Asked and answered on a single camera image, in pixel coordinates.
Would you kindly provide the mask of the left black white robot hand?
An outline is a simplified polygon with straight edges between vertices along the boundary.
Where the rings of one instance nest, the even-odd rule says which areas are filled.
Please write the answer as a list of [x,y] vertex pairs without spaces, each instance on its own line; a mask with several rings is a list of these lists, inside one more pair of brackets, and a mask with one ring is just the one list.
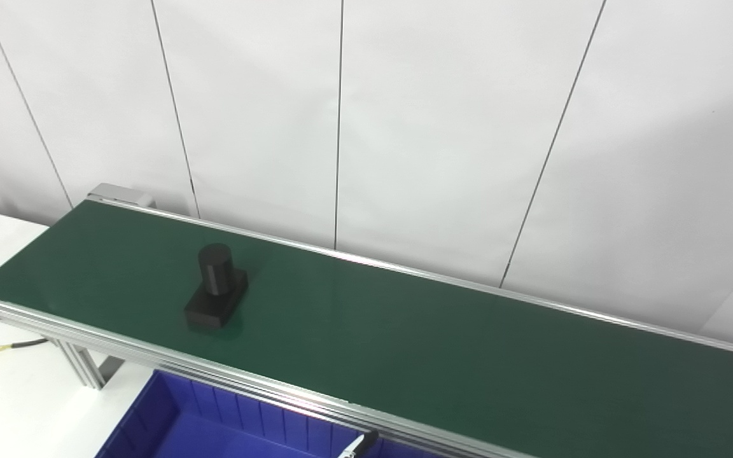
[[337,456],[338,458],[356,458],[363,457],[369,452],[370,449],[375,445],[379,439],[379,432],[376,430],[369,430],[364,434],[359,435],[349,445],[344,447],[342,452]]

